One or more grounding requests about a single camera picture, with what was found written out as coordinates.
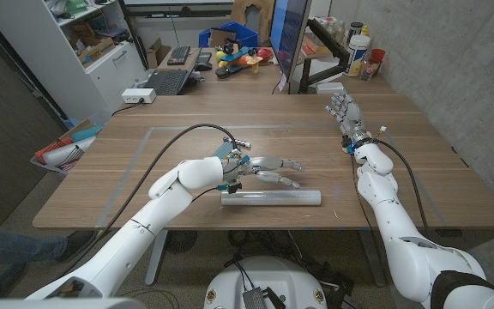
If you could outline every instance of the keyboard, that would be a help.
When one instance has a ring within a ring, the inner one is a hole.
[[[165,76],[162,76],[158,81],[158,86],[154,88],[155,93],[157,95],[175,95],[178,94],[182,84],[184,82],[184,78],[188,73],[187,70],[163,70],[161,73],[165,73]]]
[[[190,52],[189,46],[179,46],[172,50],[167,65],[182,65],[186,63],[186,58]]]

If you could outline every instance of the blue bin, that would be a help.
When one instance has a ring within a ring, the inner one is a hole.
[[[236,40],[241,41],[243,46],[258,47],[258,32],[255,32],[237,21],[232,21],[226,25],[218,26],[217,29],[230,30],[236,32]],[[209,36],[211,30],[199,33],[199,47],[209,47]]]

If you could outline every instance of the table leg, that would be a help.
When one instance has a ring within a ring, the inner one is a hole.
[[[144,283],[148,286],[153,286],[157,280],[166,239],[167,230],[161,230],[161,232],[155,236],[154,248],[152,249],[152,256],[150,257],[150,264],[146,270],[146,278],[144,278]]]
[[[358,231],[359,240],[364,247],[365,256],[367,257],[367,264],[371,274],[373,275],[373,282],[379,288],[386,286],[386,278],[384,277],[383,266],[381,265],[381,259],[378,257],[377,244],[371,234],[372,231]]]

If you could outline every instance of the concrete wall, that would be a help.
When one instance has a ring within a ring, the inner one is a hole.
[[[331,15],[368,25],[386,80],[494,192],[494,0],[333,0]],[[470,252],[494,284],[494,239]]]

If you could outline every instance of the computer monitor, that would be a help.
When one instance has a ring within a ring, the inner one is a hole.
[[[288,82],[297,64],[311,3],[311,0],[275,1],[270,43]]]

